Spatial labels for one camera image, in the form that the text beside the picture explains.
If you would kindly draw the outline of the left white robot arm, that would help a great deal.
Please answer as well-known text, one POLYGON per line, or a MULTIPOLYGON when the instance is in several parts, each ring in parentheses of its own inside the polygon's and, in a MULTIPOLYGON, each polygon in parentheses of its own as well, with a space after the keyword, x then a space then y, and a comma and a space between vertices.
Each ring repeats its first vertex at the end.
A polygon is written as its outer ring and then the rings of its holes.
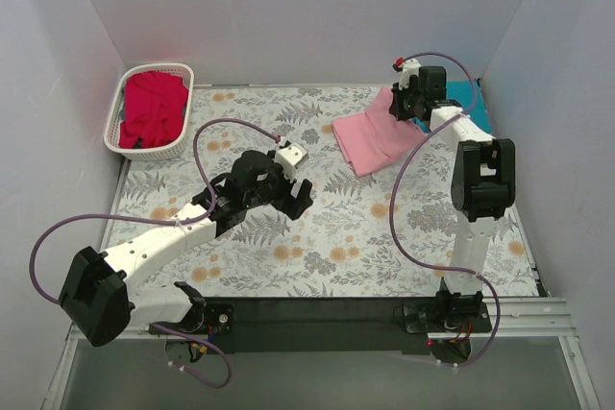
POLYGON ((129 326, 163 324, 182 333, 207 329, 207 302, 184 281, 158 289, 143 283, 188 251, 240 225, 249 210, 271 205, 296 220, 313 204, 312 184, 297 181, 307 151, 290 144, 267 154, 246 151, 232 170, 185 205, 170 226, 152 228, 121 245, 79 251, 61 289, 60 306, 94 347, 129 326))

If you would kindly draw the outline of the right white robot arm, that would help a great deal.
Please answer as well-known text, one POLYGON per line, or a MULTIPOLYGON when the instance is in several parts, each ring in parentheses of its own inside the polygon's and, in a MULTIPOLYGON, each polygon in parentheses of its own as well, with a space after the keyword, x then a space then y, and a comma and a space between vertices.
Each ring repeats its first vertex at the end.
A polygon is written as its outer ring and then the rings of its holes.
POLYGON ((515 145, 479 128, 461 104, 447 96, 447 73, 416 59, 397 60, 390 114, 417 119, 455 152, 451 200, 457 212, 455 243, 436 294, 402 308, 410 333, 446 332, 459 341, 491 324, 482 298, 481 277, 489 241, 515 200, 515 145))

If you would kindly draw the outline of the pink t shirt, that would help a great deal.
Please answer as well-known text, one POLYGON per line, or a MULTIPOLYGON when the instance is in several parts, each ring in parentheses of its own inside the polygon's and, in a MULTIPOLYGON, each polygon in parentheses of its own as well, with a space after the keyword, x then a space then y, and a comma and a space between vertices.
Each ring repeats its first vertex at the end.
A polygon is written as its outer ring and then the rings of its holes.
POLYGON ((395 163, 424 138, 413 122, 398 121, 389 113, 392 102, 391 89, 381 88, 364 112, 332 122, 341 153, 358 177, 395 163))

